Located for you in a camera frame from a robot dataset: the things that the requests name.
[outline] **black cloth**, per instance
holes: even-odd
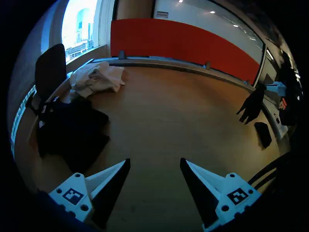
[[[266,89],[265,85],[261,84],[257,87],[257,89],[253,93],[250,94],[249,97],[246,98],[242,107],[236,113],[239,114],[241,111],[244,110],[243,115],[239,119],[241,123],[243,123],[244,120],[248,118],[247,121],[245,122],[245,124],[248,124],[249,122],[258,117],[262,108],[265,89]]]
[[[260,137],[263,147],[267,148],[272,142],[272,137],[270,136],[268,126],[265,123],[255,123],[256,131]]]
[[[108,116],[86,99],[47,103],[39,119],[44,122],[37,128],[40,156],[61,155],[72,172],[85,172],[109,141],[101,133]]]

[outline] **black object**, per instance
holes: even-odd
[[[126,53],[124,51],[120,51],[118,55],[119,60],[125,60],[127,58]]]
[[[296,115],[290,106],[287,106],[286,109],[279,109],[279,117],[284,126],[296,125]]]
[[[258,132],[258,135],[260,137],[263,147],[267,148],[272,142],[272,137],[270,136],[267,124],[255,123],[254,127],[256,131]]]
[[[122,167],[117,171],[113,178],[92,199],[92,205],[95,212],[91,219],[102,229],[106,227],[106,223],[112,213],[122,186],[124,185],[126,177],[130,171],[130,167],[130,159],[126,159]]]
[[[273,169],[276,169],[274,172],[269,174],[266,178],[264,178],[261,182],[259,182],[255,189],[258,190],[261,186],[266,184],[271,179],[275,178],[278,175],[278,171],[281,169],[281,167],[284,167],[289,161],[290,161],[291,153],[288,152],[284,154],[283,156],[280,156],[279,158],[272,161],[270,164],[268,164],[266,167],[264,167],[261,171],[256,173],[249,181],[248,184],[252,185],[255,181],[260,179],[263,175],[270,172]]]
[[[204,183],[194,174],[185,158],[180,159],[180,169],[195,201],[204,226],[207,228],[218,219],[216,214],[218,199],[215,198]]]
[[[248,118],[245,122],[245,124],[248,124],[258,117],[262,108],[265,89],[265,85],[260,84],[257,89],[247,97],[240,110],[236,113],[239,114],[244,110],[243,115],[239,119],[240,122],[243,123],[244,120]]]
[[[41,101],[46,101],[65,79],[65,47],[57,44],[36,61],[35,85]]]
[[[72,172],[83,173],[96,160],[109,137],[101,133],[108,116],[94,110],[89,100],[81,98],[69,104],[56,100],[45,103],[37,128],[40,156],[59,154]]]

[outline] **glass wall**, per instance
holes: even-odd
[[[202,28],[233,43],[258,64],[262,61],[262,40],[242,20],[213,2],[156,0],[154,18]]]
[[[70,0],[62,24],[62,43],[66,61],[97,47],[93,38],[93,19],[97,0]]]

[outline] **black chair backrest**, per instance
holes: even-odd
[[[65,48],[57,44],[44,52],[36,61],[35,85],[44,102],[66,79]]]

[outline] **black fabric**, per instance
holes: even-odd
[[[59,154],[72,172],[85,172],[109,141],[101,133],[108,116],[94,110],[86,99],[46,103],[39,118],[44,122],[37,128],[40,156]]]
[[[255,123],[254,124],[256,131],[260,137],[263,147],[267,148],[272,142],[268,126],[265,123]]]
[[[65,48],[63,44],[57,44],[36,61],[35,85],[42,102],[45,102],[65,79]]]
[[[259,85],[257,89],[253,93],[251,93],[250,96],[247,97],[247,99],[244,101],[244,104],[236,113],[239,114],[241,111],[244,110],[243,115],[239,119],[241,123],[243,123],[244,120],[248,118],[245,122],[245,124],[248,124],[249,122],[258,117],[262,108],[265,89],[266,87],[264,85]]]

